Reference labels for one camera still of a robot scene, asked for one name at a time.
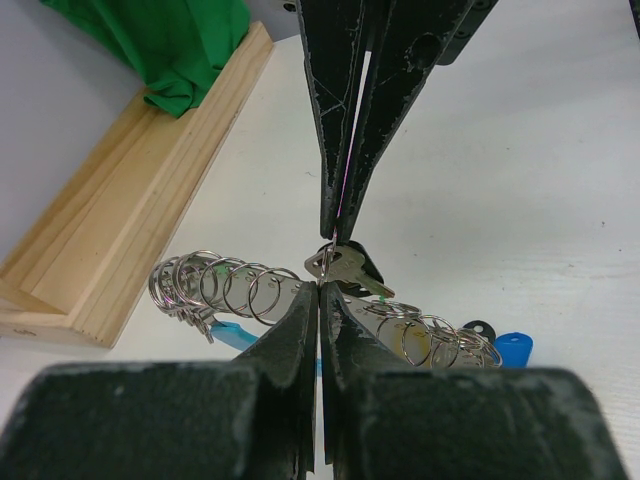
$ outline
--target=wooden frame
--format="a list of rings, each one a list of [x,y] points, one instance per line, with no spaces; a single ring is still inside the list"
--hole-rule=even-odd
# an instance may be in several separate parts
[[[0,335],[113,346],[272,48],[252,25],[179,119],[134,97],[0,267]]]

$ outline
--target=key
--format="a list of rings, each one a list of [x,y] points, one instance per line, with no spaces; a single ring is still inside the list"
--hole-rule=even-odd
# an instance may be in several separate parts
[[[323,254],[324,250],[304,262],[307,271],[316,278],[320,278]],[[395,297],[396,294],[393,290],[371,278],[364,272],[362,269],[364,264],[365,257],[363,254],[346,245],[337,246],[333,261],[329,265],[326,281],[357,283],[369,290],[372,295],[380,295],[385,298]]]
[[[211,333],[211,329],[209,328],[209,325],[204,323],[204,320],[202,320],[199,317],[196,317],[193,320],[193,324],[196,326],[198,331],[205,336],[205,338],[210,344],[213,343],[214,341],[213,334]]]
[[[320,252],[324,250],[329,245],[331,244],[329,243],[321,247],[320,250],[318,251]],[[349,240],[345,245],[353,248],[354,250],[364,255],[364,265],[362,266],[362,270],[364,270],[364,273],[369,275],[374,280],[384,284],[384,278],[382,278],[382,275],[378,271],[376,265],[373,263],[373,260],[371,259],[367,251],[364,249],[364,247],[354,240]],[[359,283],[349,283],[349,282],[342,282],[342,281],[337,281],[336,283],[338,284],[338,288],[344,295],[349,295],[350,297],[357,297],[357,298],[370,297],[372,295],[372,293],[369,290],[367,290],[366,288],[363,288],[362,285],[360,285]]]

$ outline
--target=white wall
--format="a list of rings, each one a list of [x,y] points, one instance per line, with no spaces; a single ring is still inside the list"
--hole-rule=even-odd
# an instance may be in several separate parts
[[[300,33],[298,16],[284,9],[285,3],[294,0],[245,0],[251,10],[251,20],[260,20],[274,41]]]
[[[0,1],[0,259],[140,86],[37,0]]]

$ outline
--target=green fabric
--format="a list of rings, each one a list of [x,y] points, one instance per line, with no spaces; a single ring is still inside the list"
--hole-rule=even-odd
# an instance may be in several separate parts
[[[40,0],[134,68],[145,101],[197,107],[249,29],[243,0]]]

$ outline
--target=scratched black metal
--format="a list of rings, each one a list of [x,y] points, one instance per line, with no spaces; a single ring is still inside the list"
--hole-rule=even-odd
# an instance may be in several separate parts
[[[298,0],[305,73],[322,154],[320,234],[340,206],[368,28],[366,0]]]
[[[498,0],[476,0],[467,16],[453,34],[453,38],[445,51],[438,58],[438,65],[452,64],[464,47],[469,43],[473,34],[480,28]]]
[[[337,478],[627,479],[593,395],[567,371],[377,372],[349,393]]]
[[[629,0],[631,3],[631,14],[633,20],[636,22],[636,30],[638,30],[638,36],[640,36],[640,0]]]
[[[406,369],[408,364],[351,315],[335,282],[324,285],[320,294],[320,345],[325,461],[335,464],[344,436],[344,417],[349,413],[349,384],[359,375],[380,369]]]
[[[375,26],[337,222],[339,241],[351,237],[374,167],[473,0],[391,0],[387,5]]]
[[[69,364],[29,386],[2,479],[302,480],[314,465],[318,292],[231,362]]]

